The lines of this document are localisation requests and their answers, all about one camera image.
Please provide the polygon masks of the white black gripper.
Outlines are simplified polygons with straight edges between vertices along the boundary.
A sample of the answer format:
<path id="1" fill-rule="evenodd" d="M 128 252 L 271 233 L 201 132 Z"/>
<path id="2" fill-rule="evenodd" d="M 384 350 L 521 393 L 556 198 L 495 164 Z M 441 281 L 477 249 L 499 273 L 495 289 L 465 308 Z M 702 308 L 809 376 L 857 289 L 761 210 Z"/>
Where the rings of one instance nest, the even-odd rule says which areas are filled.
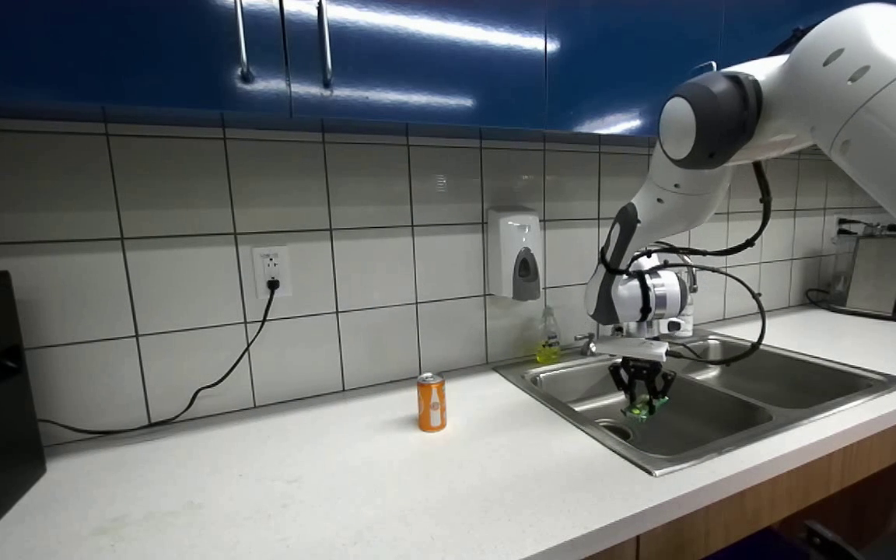
<path id="1" fill-rule="evenodd" d="M 594 321 L 612 328 L 612 335 L 601 338 L 594 352 L 657 360 L 644 372 L 649 413 L 670 400 L 674 384 L 674 372 L 664 365 L 670 341 L 694 334 L 691 300 L 694 273 L 671 272 L 660 257 L 641 257 L 626 273 L 609 273 L 597 289 Z M 633 410 L 638 406 L 638 393 L 626 360 L 612 360 L 606 370 Z"/>

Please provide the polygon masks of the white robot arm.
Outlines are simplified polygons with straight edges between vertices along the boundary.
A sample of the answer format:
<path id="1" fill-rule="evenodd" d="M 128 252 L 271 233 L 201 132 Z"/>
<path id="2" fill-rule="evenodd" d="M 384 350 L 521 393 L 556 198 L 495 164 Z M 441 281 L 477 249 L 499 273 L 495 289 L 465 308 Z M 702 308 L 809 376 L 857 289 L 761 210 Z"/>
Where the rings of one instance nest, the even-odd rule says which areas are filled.
<path id="1" fill-rule="evenodd" d="M 896 220 L 896 4 L 839 8 L 791 51 L 702 72 L 664 105 L 647 176 L 586 289 L 633 413 L 652 413 L 671 387 L 667 360 L 694 352 L 691 300 L 712 255 L 678 237 L 715 214 L 742 164 L 809 145 Z"/>

